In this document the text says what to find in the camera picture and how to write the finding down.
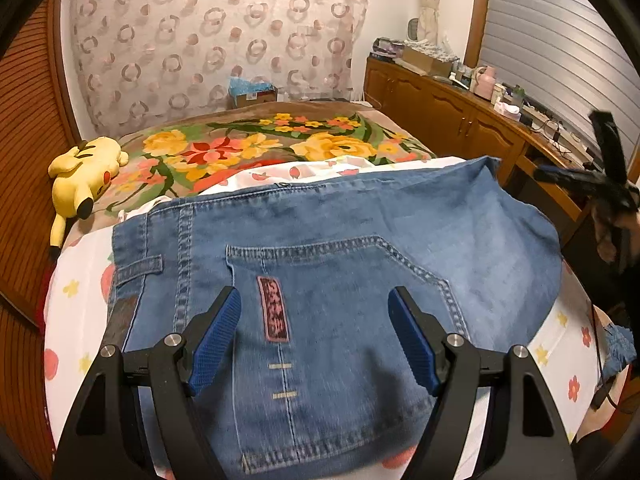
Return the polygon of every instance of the denim fabric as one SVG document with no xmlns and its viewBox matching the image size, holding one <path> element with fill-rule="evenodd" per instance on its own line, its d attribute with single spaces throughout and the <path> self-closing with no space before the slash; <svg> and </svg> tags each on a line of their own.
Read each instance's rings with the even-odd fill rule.
<svg viewBox="0 0 640 480">
<path fill-rule="evenodd" d="M 634 335 L 624 326 L 608 324 L 604 327 L 607 340 L 607 357 L 602 365 L 602 381 L 620 373 L 636 360 Z"/>
<path fill-rule="evenodd" d="M 528 343 L 558 294 L 556 230 L 498 186 L 495 168 L 480 158 L 161 204 L 114 227 L 109 325 L 129 327 L 114 341 L 152 346 L 232 284 L 233 348 L 195 399 L 229 478 L 316 478 L 384 460 L 418 441 L 433 408 L 388 319 L 391 288 L 501 351 Z M 284 302 L 278 342 L 258 277 Z M 167 465 L 141 397 L 154 462 Z"/>
</svg>

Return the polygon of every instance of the cardboard box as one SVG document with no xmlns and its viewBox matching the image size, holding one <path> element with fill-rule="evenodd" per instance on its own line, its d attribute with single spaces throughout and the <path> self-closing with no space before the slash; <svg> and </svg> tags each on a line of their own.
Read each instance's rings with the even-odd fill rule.
<svg viewBox="0 0 640 480">
<path fill-rule="evenodd" d="M 271 103 L 278 100 L 278 90 L 267 90 L 265 92 L 254 92 L 252 94 L 242 94 L 232 99 L 234 108 L 243 108 L 261 103 Z"/>
<path fill-rule="evenodd" d="M 441 75 L 443 77 L 449 77 L 453 67 L 453 63 L 450 61 L 439 61 L 431 56 L 427 56 L 426 54 L 412 49 L 410 46 L 406 46 L 402 51 L 402 60 L 421 68 L 427 73 L 427 75 Z"/>
</svg>

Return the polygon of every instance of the pikachu plush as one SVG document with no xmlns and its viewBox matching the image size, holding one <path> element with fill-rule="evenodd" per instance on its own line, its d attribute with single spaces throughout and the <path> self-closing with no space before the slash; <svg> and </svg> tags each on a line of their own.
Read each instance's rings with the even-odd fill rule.
<svg viewBox="0 0 640 480">
<path fill-rule="evenodd" d="M 89 218 L 94 201 L 102 196 L 111 179 L 128 161 L 129 155 L 109 137 L 83 142 L 53 160 L 48 170 L 49 176 L 55 178 L 51 192 L 56 209 L 50 236 L 52 255 L 60 253 L 66 219 L 74 216 Z"/>
</svg>

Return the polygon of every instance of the back pocket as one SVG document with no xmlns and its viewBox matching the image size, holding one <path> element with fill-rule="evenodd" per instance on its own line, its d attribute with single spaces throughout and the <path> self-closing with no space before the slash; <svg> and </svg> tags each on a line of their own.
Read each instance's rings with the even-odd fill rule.
<svg viewBox="0 0 640 480">
<path fill-rule="evenodd" d="M 233 374 L 246 472 L 355 449 L 430 413 L 387 297 L 404 285 L 447 332 L 468 337 L 446 280 L 377 236 L 227 247 L 226 261 L 242 298 Z"/>
</svg>

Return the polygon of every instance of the wooden wardrobe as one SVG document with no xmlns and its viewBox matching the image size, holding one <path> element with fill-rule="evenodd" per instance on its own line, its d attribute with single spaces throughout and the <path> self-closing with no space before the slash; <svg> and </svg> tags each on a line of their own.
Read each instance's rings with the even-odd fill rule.
<svg viewBox="0 0 640 480">
<path fill-rule="evenodd" d="M 52 438 L 36 312 L 54 217 L 49 163 L 79 142 L 60 54 L 59 0 L 44 0 L 0 60 L 0 426 L 43 479 Z"/>
</svg>

